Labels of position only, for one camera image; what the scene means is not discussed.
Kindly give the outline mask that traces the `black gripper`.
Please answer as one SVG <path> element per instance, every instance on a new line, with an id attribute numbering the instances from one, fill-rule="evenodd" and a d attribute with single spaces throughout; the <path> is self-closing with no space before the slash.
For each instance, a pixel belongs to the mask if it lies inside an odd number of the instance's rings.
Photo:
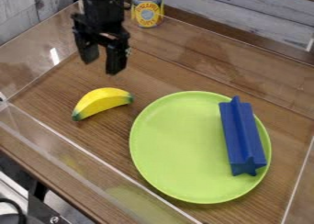
<path id="1" fill-rule="evenodd" d="M 124 0 L 82 0 L 83 10 L 74 13 L 74 37 L 86 64 L 106 47 L 106 74 L 116 75 L 127 67 L 130 34 L 123 27 Z"/>

